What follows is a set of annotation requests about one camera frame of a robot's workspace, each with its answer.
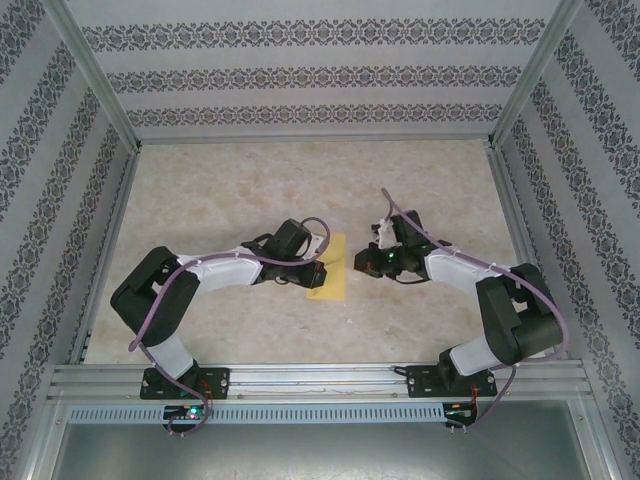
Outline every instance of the patterned wallpaper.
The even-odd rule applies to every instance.
[[[486,135],[558,0],[104,3],[70,7],[145,140]]]
[[[4,5],[0,42],[0,479],[69,359],[129,153],[42,5]]]
[[[624,478],[640,478],[640,15],[586,2],[503,146]]]

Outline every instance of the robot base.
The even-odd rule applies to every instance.
[[[191,388],[211,400],[226,400],[229,391],[228,368],[200,367]],[[192,400],[195,397],[170,383],[155,368],[147,368],[140,387],[142,400]]]
[[[468,377],[458,376],[456,381],[444,380],[440,365],[409,365],[396,367],[394,372],[407,379],[410,398],[495,397],[498,394],[495,378],[489,370]]]

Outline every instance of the cable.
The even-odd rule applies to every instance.
[[[207,422],[207,420],[211,416],[211,406],[209,405],[208,400],[205,398],[204,395],[201,395],[200,393],[196,392],[195,390],[192,390],[191,388],[189,388],[186,385],[180,383],[179,381],[174,379],[171,375],[169,375],[164,368],[162,368],[160,365],[157,364],[156,359],[153,358],[153,355],[151,355],[149,350],[147,350],[147,348],[144,345],[140,345],[140,350],[142,350],[142,353],[145,354],[145,356],[149,359],[151,364],[155,367],[155,369],[158,371],[158,373],[160,373],[160,375],[162,375],[170,383],[172,383],[173,385],[175,385],[179,389],[184,390],[187,393],[190,393],[191,395],[193,395],[194,397],[196,397],[198,400],[200,400],[202,402],[202,405],[204,406],[204,414],[203,414],[202,418],[200,419],[200,421],[198,423],[196,423],[193,426],[193,428],[191,428],[190,430],[187,430],[186,432],[178,433],[178,432],[175,432],[171,428],[172,425],[173,425],[174,420],[177,417],[177,415],[174,415],[173,417],[171,417],[169,419],[169,423],[167,424],[167,430],[169,431],[169,435],[178,434],[182,438],[184,438],[186,436],[189,436],[189,435],[193,435],[194,433],[196,433],[198,430],[200,430],[204,426],[204,424]]]
[[[451,247],[443,245],[438,240],[436,240],[434,237],[429,235],[426,231],[424,231],[417,223],[415,223],[413,220],[411,220],[411,218],[409,218],[409,216],[406,213],[404,213],[404,210],[402,210],[398,206],[398,204],[393,200],[393,198],[391,198],[391,195],[389,194],[389,192],[387,191],[386,188],[382,189],[382,194],[387,198],[387,200],[389,201],[389,204],[392,206],[392,208],[394,208],[400,214],[400,216],[409,225],[411,225],[418,233],[420,233],[423,237],[425,237],[427,240],[429,240],[431,243],[433,243],[436,247],[438,247],[439,249],[441,249],[445,253],[448,253],[449,255],[454,256],[454,257],[461,258],[462,260],[465,260],[465,261],[471,263],[472,265],[476,265],[478,267],[485,268],[485,269],[488,269],[488,270],[493,270],[494,272],[499,273],[500,275],[504,275],[505,277],[510,278],[514,282],[520,284],[521,286],[523,286],[524,288],[529,290],[536,297],[538,297],[547,307],[549,307],[549,310],[551,310],[553,315],[556,317],[556,321],[558,322],[558,326],[560,327],[560,330],[562,331],[562,343],[560,344],[560,348],[557,351],[555,351],[554,353],[551,353],[551,354],[546,355],[544,357],[526,358],[526,359],[523,360],[524,362],[542,363],[542,362],[547,362],[549,360],[555,360],[559,356],[564,354],[564,352],[567,351],[567,347],[569,346],[569,327],[567,326],[567,322],[564,319],[564,317],[562,316],[562,313],[560,312],[558,307],[556,307],[556,305],[551,300],[549,300],[544,293],[542,293],[538,288],[536,288],[531,283],[527,282],[526,280],[523,280],[522,278],[518,277],[517,275],[514,275],[513,273],[511,273],[508,270],[505,270],[504,268],[500,268],[497,265],[489,264],[489,263],[487,263],[487,262],[485,262],[483,260],[480,260],[479,258],[473,257],[473,256],[468,255],[466,253],[463,253],[463,252],[461,252],[459,250],[455,250],[455,249],[453,249]]]
[[[401,280],[398,280],[397,278],[394,278],[394,280],[400,285],[418,285],[419,283],[426,283],[429,281],[426,278],[421,278],[420,280],[412,280],[411,282],[403,282]]]
[[[149,309],[149,312],[147,313],[147,316],[145,317],[144,322],[140,327],[140,330],[138,330],[138,334],[136,335],[136,338],[134,338],[133,341],[129,344],[129,352],[133,352],[136,349],[136,347],[140,345],[140,342],[142,342],[142,338],[144,337],[144,334],[147,332],[147,329],[149,328],[149,325],[151,324],[151,321],[153,320],[153,317],[155,316],[156,311],[160,306],[160,302],[162,302],[162,299],[167,294],[167,290],[169,289],[171,284],[175,281],[176,278],[178,278],[178,276],[182,272],[184,272],[188,268],[193,267],[194,265],[210,262],[211,260],[219,260],[221,258],[243,258],[246,260],[258,260],[259,262],[270,263],[271,265],[280,265],[283,267],[298,267],[301,265],[307,265],[309,263],[315,262],[327,250],[329,246],[329,242],[331,241],[331,231],[329,230],[329,225],[327,225],[327,223],[324,220],[318,217],[305,218],[301,222],[301,224],[304,225],[305,223],[308,223],[311,221],[318,222],[320,225],[322,225],[327,236],[322,242],[322,245],[320,245],[320,248],[318,248],[318,253],[316,253],[313,257],[308,258],[306,260],[283,262],[281,260],[274,260],[272,258],[261,257],[259,255],[253,255],[248,253],[225,252],[225,253],[213,253],[211,255],[205,255],[195,260],[191,260],[190,262],[187,262],[184,265],[178,267],[176,270],[173,271],[173,273],[171,273],[171,275],[169,275],[169,278],[160,289],[160,292],[158,293],[158,296],[154,300],[153,304],[151,305],[151,308]]]
[[[393,215],[393,205],[389,204],[389,211],[387,212],[387,216],[384,217],[385,222],[391,219],[391,215]]]
[[[211,410],[213,411],[213,388],[204,380],[202,380],[200,383],[204,387],[204,392],[207,394],[206,395],[207,401],[211,403]]]
[[[156,311],[158,310],[158,307],[160,306],[160,302],[162,302],[162,299],[166,295],[167,290],[169,289],[171,284],[174,282],[174,280],[178,277],[178,275],[180,275],[182,272],[184,272],[188,268],[190,268],[190,267],[192,267],[194,265],[197,265],[198,263],[209,262],[211,260],[217,260],[217,259],[220,259],[220,258],[244,258],[244,259],[247,259],[247,260],[258,260],[260,262],[270,263],[272,265],[281,265],[281,266],[285,266],[285,267],[287,267],[287,266],[288,267],[295,267],[295,266],[301,266],[301,265],[307,265],[309,263],[313,263],[318,258],[320,258],[320,256],[327,250],[327,248],[329,246],[329,242],[331,240],[331,230],[329,229],[329,225],[327,225],[327,223],[324,220],[322,220],[321,218],[318,218],[318,217],[307,217],[301,222],[301,224],[304,225],[305,223],[308,223],[308,222],[311,222],[311,221],[318,222],[320,225],[322,225],[322,227],[324,228],[324,230],[326,232],[326,238],[324,239],[324,241],[322,242],[322,244],[318,248],[318,253],[316,253],[316,255],[314,255],[313,257],[308,258],[307,260],[299,260],[299,261],[294,261],[294,262],[283,262],[283,261],[280,261],[280,260],[274,260],[274,259],[271,259],[271,258],[261,257],[259,255],[249,255],[249,254],[246,254],[246,253],[235,253],[235,252],[214,253],[212,255],[205,255],[203,257],[197,258],[195,260],[192,260],[192,261],[187,262],[184,265],[180,266],[179,268],[177,268],[169,276],[169,278],[167,279],[165,284],[162,286],[162,289],[160,290],[160,292],[156,296],[155,301],[151,305],[151,308],[149,309],[149,312],[147,313],[147,316],[145,317],[145,320],[144,320],[142,326],[140,327],[140,330],[138,331],[138,334],[136,335],[136,338],[134,338],[133,341],[131,342],[131,344],[129,344],[128,350],[129,350],[129,352],[133,352],[137,347],[140,347],[140,350],[142,350],[142,353],[145,354],[145,356],[149,359],[151,364],[155,367],[155,369],[158,371],[158,373],[160,373],[160,375],[162,375],[164,378],[166,378],[167,381],[169,381],[171,384],[175,385],[176,387],[178,387],[179,389],[181,389],[181,390],[183,390],[183,391],[185,391],[187,393],[190,393],[191,395],[193,395],[194,397],[196,397],[198,400],[200,400],[202,402],[202,404],[204,406],[204,409],[205,409],[202,419],[200,420],[200,422],[198,422],[190,430],[187,430],[186,432],[179,433],[179,435],[181,437],[186,437],[188,435],[192,435],[192,434],[196,433],[198,430],[200,430],[202,428],[202,426],[206,423],[207,419],[211,416],[212,407],[209,405],[209,401],[207,400],[207,398],[204,395],[201,395],[200,393],[198,393],[195,390],[193,390],[193,389],[187,387],[186,385],[180,383],[179,381],[174,379],[171,375],[169,375],[169,373],[164,368],[162,368],[160,365],[158,365],[158,363],[156,362],[156,359],[153,357],[153,355],[151,355],[149,350],[147,350],[145,348],[145,346],[141,343],[142,342],[142,338],[144,337],[144,334],[146,333],[147,329],[149,328],[149,325],[151,324],[151,321],[153,320],[153,317],[154,317]],[[169,423],[167,424],[167,430],[169,431],[169,435],[174,435],[174,434],[178,433],[178,432],[175,432],[174,430],[172,430],[172,428],[171,428],[175,418],[176,418],[175,415],[173,417],[171,417],[171,419],[169,420]]]

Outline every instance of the yellow sticky note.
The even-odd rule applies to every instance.
[[[345,254],[347,237],[344,233],[332,233],[329,247],[318,259],[324,262],[327,276],[324,285],[307,290],[309,300],[341,300],[344,301],[346,290]]]

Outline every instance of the marble floor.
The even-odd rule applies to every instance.
[[[438,238],[512,264],[480,140],[145,146],[95,319],[87,363],[147,363],[108,299],[158,245],[223,251],[287,218],[315,215],[347,239],[345,301],[273,282],[196,298],[179,328],[200,363],[433,361],[482,331],[474,299],[443,284],[403,286],[352,270],[386,214],[387,187]]]

